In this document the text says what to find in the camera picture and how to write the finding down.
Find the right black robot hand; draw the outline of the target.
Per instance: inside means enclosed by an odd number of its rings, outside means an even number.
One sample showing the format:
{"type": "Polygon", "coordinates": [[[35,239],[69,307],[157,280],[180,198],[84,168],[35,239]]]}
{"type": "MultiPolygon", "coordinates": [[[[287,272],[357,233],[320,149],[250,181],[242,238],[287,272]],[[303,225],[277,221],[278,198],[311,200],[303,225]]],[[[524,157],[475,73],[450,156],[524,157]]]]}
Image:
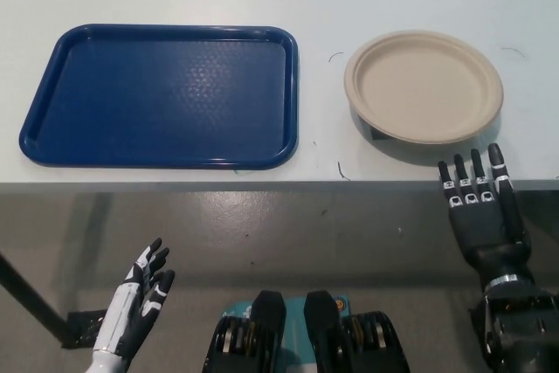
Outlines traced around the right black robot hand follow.
{"type": "Polygon", "coordinates": [[[487,152],[490,177],[477,149],[471,150],[474,178],[469,177],[460,154],[454,156],[455,177],[446,162],[438,163],[454,236],[466,263],[479,275],[484,292],[505,282],[534,282],[528,269],[531,239],[507,165],[498,144],[490,144],[487,152]]]}

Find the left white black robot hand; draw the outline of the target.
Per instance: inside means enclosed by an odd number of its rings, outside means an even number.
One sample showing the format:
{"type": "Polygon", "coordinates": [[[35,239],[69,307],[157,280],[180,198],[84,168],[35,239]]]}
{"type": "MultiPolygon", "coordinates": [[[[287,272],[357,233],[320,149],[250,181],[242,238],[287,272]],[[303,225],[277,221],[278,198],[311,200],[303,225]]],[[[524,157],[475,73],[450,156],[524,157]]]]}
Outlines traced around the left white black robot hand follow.
{"type": "Polygon", "coordinates": [[[157,238],[138,257],[117,287],[93,346],[130,361],[155,325],[175,272],[162,268],[169,248],[157,238]]]}

